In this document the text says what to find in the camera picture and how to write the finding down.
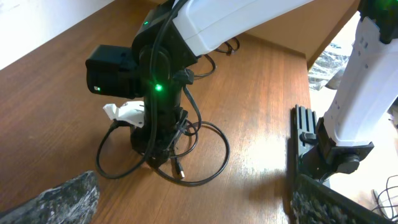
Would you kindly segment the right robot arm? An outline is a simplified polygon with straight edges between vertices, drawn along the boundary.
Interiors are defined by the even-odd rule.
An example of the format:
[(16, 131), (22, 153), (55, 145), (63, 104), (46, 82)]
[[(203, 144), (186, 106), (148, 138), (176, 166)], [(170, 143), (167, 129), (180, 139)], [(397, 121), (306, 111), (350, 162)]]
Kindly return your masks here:
[(127, 99), (111, 119), (133, 127), (131, 144), (152, 167), (169, 160), (187, 131), (181, 94), (190, 66), (223, 42), (306, 4), (306, 0), (166, 1), (150, 10), (129, 47), (99, 45), (85, 62), (94, 94)]

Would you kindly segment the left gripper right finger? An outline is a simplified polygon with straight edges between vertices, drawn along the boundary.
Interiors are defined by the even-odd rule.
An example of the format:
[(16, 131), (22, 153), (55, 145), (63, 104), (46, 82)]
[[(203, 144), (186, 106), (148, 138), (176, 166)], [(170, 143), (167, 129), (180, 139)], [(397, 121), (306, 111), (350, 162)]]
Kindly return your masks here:
[(295, 223), (392, 223), (303, 174), (295, 179), (290, 206)]

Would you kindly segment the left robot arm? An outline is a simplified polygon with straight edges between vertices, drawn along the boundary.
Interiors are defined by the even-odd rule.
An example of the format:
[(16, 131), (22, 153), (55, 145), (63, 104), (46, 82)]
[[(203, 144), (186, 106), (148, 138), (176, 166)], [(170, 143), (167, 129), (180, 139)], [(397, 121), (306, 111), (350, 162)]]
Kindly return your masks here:
[(397, 3), (361, 1), (319, 119), (304, 61), (245, 37), (303, 1), (116, 1), (1, 72), (3, 223), (385, 223), (323, 185), (354, 172), (397, 98)]

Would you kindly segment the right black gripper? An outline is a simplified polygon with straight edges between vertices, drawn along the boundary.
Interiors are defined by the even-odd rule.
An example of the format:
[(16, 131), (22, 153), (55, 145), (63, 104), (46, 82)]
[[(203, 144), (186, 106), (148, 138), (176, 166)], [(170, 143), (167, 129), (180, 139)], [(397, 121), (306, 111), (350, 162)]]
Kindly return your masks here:
[[(181, 129), (187, 125), (188, 111), (182, 107), (165, 112), (158, 110), (157, 133), (153, 150), (146, 162), (152, 168), (159, 168), (171, 157), (171, 148), (182, 135)], [(143, 128), (130, 126), (132, 150), (144, 155), (150, 139), (151, 124)]]

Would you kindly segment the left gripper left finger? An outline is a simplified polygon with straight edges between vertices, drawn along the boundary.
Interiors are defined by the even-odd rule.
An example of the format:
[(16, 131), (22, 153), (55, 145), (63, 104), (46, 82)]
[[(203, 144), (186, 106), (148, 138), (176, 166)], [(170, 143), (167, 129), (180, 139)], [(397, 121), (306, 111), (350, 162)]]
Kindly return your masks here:
[(1, 213), (1, 223), (90, 223), (100, 199), (98, 178), (88, 170)]

